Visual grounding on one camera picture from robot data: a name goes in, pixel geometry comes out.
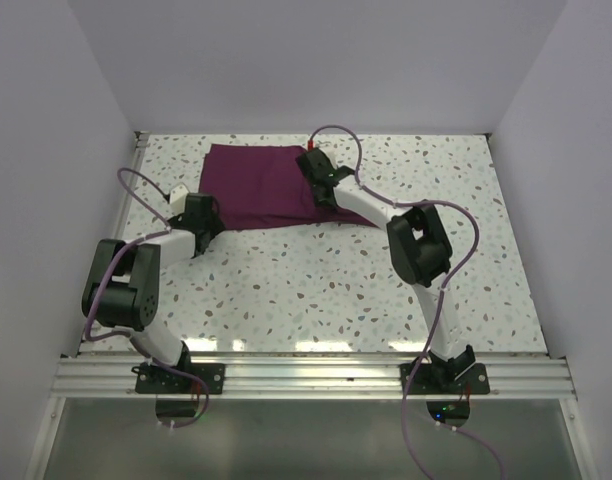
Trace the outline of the purple cloth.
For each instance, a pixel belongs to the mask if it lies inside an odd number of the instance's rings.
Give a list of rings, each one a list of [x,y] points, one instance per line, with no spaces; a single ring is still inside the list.
[[[201,170],[199,190],[216,198],[228,230],[272,229],[317,223],[368,226],[344,209],[318,207],[297,158],[301,146],[213,144]]]

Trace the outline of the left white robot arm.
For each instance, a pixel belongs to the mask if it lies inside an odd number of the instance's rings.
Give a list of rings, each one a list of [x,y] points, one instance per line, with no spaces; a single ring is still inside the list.
[[[82,295],[88,342],[120,336],[161,364],[158,379],[171,392],[194,379],[188,347],[158,316],[160,271],[203,254],[225,226],[215,197],[191,193],[165,229],[132,241],[101,240]]]

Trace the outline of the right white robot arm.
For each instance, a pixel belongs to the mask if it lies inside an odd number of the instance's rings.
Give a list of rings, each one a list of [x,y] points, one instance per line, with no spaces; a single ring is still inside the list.
[[[466,382],[475,355],[448,290],[453,249],[435,206],[424,200],[398,206],[371,194],[353,169],[337,166],[318,148],[301,154],[297,165],[316,206],[348,210],[386,233],[392,267],[413,287],[428,328],[433,384],[443,392],[456,391]]]

